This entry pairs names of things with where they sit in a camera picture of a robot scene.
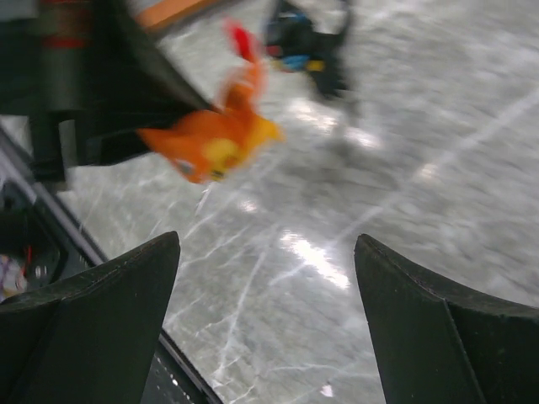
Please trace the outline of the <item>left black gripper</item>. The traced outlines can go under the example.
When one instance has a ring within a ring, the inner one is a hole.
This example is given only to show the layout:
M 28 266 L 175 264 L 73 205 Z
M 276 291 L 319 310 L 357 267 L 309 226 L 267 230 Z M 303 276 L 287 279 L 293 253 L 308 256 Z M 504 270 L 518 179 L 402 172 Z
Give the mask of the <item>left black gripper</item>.
M 100 137 L 164 128 L 211 103 L 125 1 L 3 1 L 1 112 L 28 118 L 39 182 L 96 163 Z

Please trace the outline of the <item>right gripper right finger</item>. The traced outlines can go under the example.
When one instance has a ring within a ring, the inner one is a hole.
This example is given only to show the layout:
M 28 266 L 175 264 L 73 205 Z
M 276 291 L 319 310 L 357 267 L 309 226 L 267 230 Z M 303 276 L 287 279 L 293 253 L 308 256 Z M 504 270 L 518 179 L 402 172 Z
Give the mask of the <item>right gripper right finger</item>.
M 355 272 L 388 403 L 536 403 L 538 310 L 471 289 L 375 238 Z

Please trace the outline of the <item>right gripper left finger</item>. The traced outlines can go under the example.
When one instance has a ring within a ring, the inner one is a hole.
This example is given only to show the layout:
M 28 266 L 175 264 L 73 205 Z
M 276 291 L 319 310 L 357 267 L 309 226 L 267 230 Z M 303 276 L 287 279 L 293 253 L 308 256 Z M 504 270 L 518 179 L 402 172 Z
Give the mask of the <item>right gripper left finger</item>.
M 171 231 L 1 304 L 3 403 L 138 403 L 180 255 Z

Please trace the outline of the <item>orange dragon toy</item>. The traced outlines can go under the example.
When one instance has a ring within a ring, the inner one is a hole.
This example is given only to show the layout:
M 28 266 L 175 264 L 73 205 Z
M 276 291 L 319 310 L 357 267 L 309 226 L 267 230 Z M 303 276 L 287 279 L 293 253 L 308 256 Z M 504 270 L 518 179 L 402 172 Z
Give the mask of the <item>orange dragon toy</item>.
M 231 19 L 225 30 L 245 64 L 223 83 L 219 103 L 188 113 L 167 129 L 137 131 L 151 151 L 191 183 L 220 182 L 262 145 L 284 140 L 279 126 L 258 112 L 265 79 L 259 41 Z

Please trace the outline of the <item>black dragon toy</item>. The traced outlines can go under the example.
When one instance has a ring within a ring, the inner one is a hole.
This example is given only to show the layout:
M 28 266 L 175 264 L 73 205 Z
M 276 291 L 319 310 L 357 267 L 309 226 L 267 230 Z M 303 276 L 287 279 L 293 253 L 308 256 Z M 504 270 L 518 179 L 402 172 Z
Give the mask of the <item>black dragon toy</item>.
M 305 72 L 325 99 L 348 91 L 344 62 L 339 52 L 354 21 L 350 1 L 344 7 L 344 22 L 335 33 L 315 29 L 307 13 L 290 1 L 277 1 L 264 29 L 267 55 L 285 72 Z

